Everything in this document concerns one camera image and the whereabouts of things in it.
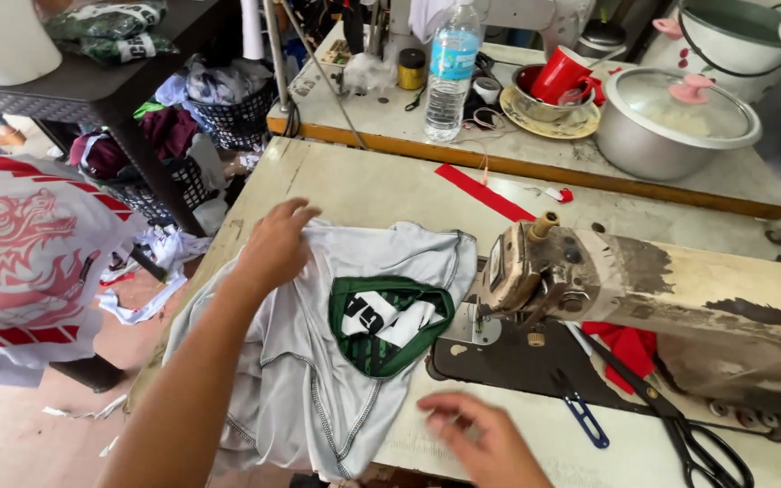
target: red fabric strip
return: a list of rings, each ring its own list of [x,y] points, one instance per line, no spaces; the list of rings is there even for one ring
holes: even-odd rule
[[[490,188],[483,186],[474,178],[470,178],[466,173],[454,168],[448,163],[442,164],[436,169],[436,174],[454,183],[457,188],[473,196],[476,200],[489,206],[496,212],[502,214],[511,221],[534,221],[535,216],[523,210],[519,205],[509,201],[501,194],[495,193]]]

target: green fabric panel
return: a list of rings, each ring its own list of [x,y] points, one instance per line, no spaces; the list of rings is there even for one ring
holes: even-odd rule
[[[401,311],[416,300],[427,301],[436,305],[436,313],[445,319],[424,327],[405,347],[397,347],[367,333],[346,336],[342,333],[345,307],[350,296],[360,292],[377,292]],[[401,276],[337,278],[333,281],[328,302],[327,318],[339,351],[353,367],[372,378],[394,376],[415,361],[450,326],[455,312],[447,290]]]

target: light gray jersey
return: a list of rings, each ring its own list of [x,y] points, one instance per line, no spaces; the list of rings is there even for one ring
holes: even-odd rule
[[[314,259],[267,296],[245,336],[217,469],[273,463],[325,479],[360,475],[402,406],[413,369],[423,367],[418,359],[475,278],[475,239],[460,231],[312,220],[303,235]],[[174,319],[164,362],[233,264]]]

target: white bucket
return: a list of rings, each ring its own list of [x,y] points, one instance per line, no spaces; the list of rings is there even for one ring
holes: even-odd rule
[[[30,82],[55,70],[61,61],[32,0],[0,0],[0,85]]]

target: thread spool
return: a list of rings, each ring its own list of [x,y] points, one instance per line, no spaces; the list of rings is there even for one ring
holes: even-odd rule
[[[422,50],[408,48],[399,51],[399,64],[396,66],[397,81],[401,89],[419,89],[423,86],[424,67],[427,56]]]

